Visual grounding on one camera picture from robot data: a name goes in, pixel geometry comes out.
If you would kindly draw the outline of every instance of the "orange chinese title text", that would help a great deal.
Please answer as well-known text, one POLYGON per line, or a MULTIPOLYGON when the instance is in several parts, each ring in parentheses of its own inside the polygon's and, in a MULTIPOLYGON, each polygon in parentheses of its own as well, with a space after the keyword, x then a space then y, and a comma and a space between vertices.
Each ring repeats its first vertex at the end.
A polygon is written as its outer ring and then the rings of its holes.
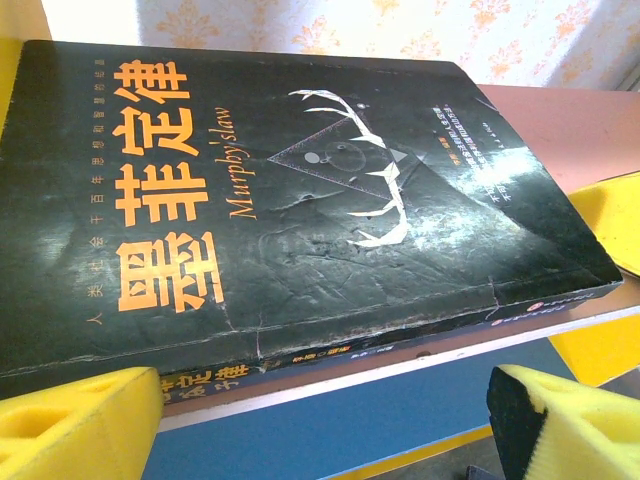
POLYGON ((146 206, 149 208, 151 223, 159 222, 160 206, 167 209, 167 219, 176 220, 178 218, 178 205, 184 206, 186 219, 188 222, 196 219, 196 207, 198 202, 206 202, 209 199, 204 178, 192 178, 189 164, 181 162, 178 164, 180 178, 173 175, 173 167, 165 165, 160 169, 163 178, 158 179, 155 165, 147 165, 144 169, 146 180, 140 181, 134 176, 133 165, 126 163, 120 168, 123 178, 116 180, 116 190, 122 190, 124 196, 116 200, 116 209, 124 211, 124 224, 131 227, 136 224, 136 210, 146 206), (136 196, 136 190, 142 192, 190 189, 196 192, 171 192, 152 193, 136 196))
MULTIPOLYGON (((164 105, 167 99, 188 99, 190 94, 180 90, 180 82, 187 80, 187 76, 176 71, 174 62, 149 64, 134 60, 120 65, 120 71, 113 77, 122 82, 122 87, 115 91, 116 95, 126 98, 132 103, 138 103, 140 97, 146 97, 164 105)), ((113 135, 124 137, 122 151, 130 155, 144 156, 145 149, 154 146, 178 150, 189 155, 197 156, 198 150, 190 146, 187 141, 193 134, 193 119, 191 109, 178 108, 180 122, 172 124, 167 112, 160 113, 159 122, 153 122, 149 113, 126 106, 120 111, 122 124, 113 130, 113 135), (141 129, 142 144, 137 143, 137 127, 141 129)))
POLYGON ((222 303, 224 295, 211 232, 202 236, 202 243, 206 259, 200 241, 186 233, 169 232, 164 241, 121 244, 116 251, 120 257, 121 283, 118 310, 169 305, 169 280, 176 313, 184 312, 187 305, 198 310, 209 293, 207 277, 211 279, 216 303, 222 303))
POLYGON ((209 145, 222 144, 222 154, 215 159, 216 163, 227 166, 232 185, 232 195, 225 200, 235 207, 229 212, 229 217, 244 217, 257 220, 253 209, 253 199, 249 188, 249 179, 255 177, 256 172, 246 168, 245 161, 251 158, 246 150, 237 146, 238 135, 231 119, 231 112, 226 108, 216 107, 216 126, 209 129, 215 140, 209 140, 209 145))
POLYGON ((162 393, 165 402, 171 401, 171 391, 181 389, 178 395, 182 398, 204 397, 206 391, 204 385, 213 384, 215 390, 231 390, 232 387, 240 385, 240 382, 229 381, 229 379, 237 379, 249 374, 249 367, 246 365, 235 365, 232 367, 222 367, 215 373, 212 370, 206 370, 204 373, 181 374, 178 376, 164 377, 161 381, 162 393))

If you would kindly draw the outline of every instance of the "book spine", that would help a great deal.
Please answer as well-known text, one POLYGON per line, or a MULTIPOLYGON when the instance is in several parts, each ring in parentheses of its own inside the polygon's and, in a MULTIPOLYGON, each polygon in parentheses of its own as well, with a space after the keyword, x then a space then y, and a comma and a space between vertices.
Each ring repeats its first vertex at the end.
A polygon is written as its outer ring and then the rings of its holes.
MULTIPOLYGON (((488 312, 465 315, 458 319, 458 322, 476 320, 476 323, 466 324, 453 330, 437 331, 434 328, 432 329, 435 330, 434 332, 415 338, 398 338, 396 341, 388 340, 385 343, 385 335, 381 335, 376 339, 370 339, 369 342, 357 340, 330 348, 307 349, 295 354, 263 359, 253 365, 245 363, 223 364, 164 375, 162 376, 162 391, 165 404, 179 403, 190 398, 216 395, 281 378, 304 375, 391 351, 418 346, 426 347, 436 341, 480 332, 505 323, 532 321, 540 316, 573 309, 590 298, 605 295, 612 289, 613 287, 598 287, 579 294, 550 297, 543 302, 535 302, 532 305, 510 306, 495 311, 489 310, 488 312), (488 318, 488 320, 478 320, 480 317, 488 318)), ((406 336, 411 337, 416 333, 415 329, 408 329, 406 336)))

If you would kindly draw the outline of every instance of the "floral wallpaper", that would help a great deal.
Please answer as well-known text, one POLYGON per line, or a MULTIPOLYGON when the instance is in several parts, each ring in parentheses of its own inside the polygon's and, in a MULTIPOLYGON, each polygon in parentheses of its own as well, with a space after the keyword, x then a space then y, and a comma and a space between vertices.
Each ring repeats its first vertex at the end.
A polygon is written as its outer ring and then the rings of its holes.
POLYGON ((136 6, 137 42, 144 45, 450 60, 477 83, 615 89, 640 62, 640 0, 137 0, 136 6))

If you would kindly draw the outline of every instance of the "yellow foam block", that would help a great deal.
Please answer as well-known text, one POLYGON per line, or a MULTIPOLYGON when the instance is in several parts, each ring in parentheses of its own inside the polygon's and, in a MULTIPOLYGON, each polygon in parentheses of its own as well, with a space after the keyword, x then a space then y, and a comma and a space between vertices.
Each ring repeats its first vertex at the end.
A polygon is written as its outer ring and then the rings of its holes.
POLYGON ((152 368, 0 402, 0 480, 138 480, 162 416, 152 368))
POLYGON ((16 19, 12 4, 0 0, 0 134, 9 107, 13 80, 20 58, 22 42, 15 31, 16 19))
POLYGON ((569 200, 613 261, 640 275, 640 173, 582 188, 569 200))
POLYGON ((550 338, 580 383, 597 387, 640 364, 640 315, 550 338))
MULTIPOLYGON (((640 174, 598 182, 569 199, 616 264, 637 273, 640 174)), ((640 316, 556 335, 551 343, 581 383, 602 385, 640 364, 640 316)))
POLYGON ((640 479, 640 401, 520 366, 500 370, 546 412, 524 480, 640 479))

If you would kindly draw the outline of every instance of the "worn book cover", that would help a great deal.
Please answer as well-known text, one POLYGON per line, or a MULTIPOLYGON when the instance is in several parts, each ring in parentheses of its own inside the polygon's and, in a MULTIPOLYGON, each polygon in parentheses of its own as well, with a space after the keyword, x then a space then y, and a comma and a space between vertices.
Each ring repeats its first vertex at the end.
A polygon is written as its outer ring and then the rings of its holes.
POLYGON ((178 401, 621 282, 447 62, 27 42, 0 205, 3 397, 151 365, 178 401))

